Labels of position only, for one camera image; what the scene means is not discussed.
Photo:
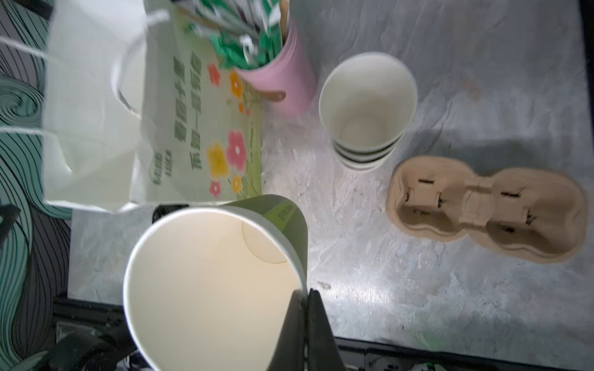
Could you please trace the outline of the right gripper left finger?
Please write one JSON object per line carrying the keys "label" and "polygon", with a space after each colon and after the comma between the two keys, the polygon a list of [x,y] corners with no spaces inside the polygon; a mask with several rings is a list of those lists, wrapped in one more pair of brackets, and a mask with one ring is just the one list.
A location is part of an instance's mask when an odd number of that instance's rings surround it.
{"label": "right gripper left finger", "polygon": [[303,371],[306,367],[306,299],[292,293],[282,330],[267,371]]}

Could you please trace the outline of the green paper coffee cup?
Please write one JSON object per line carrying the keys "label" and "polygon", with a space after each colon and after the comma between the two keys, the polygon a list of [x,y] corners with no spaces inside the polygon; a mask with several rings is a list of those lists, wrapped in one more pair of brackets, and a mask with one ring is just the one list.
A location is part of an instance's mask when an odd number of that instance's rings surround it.
{"label": "green paper coffee cup", "polygon": [[264,370],[293,293],[307,291],[308,227],[289,199],[257,196],[164,216],[125,272],[125,316],[155,370]]}

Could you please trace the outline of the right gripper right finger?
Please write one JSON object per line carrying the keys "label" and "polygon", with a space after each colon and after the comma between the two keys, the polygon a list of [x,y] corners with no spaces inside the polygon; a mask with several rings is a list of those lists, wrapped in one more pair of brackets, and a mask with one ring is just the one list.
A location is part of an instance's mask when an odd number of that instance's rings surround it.
{"label": "right gripper right finger", "polygon": [[307,301],[307,349],[309,371],[346,370],[321,295],[313,289]]}

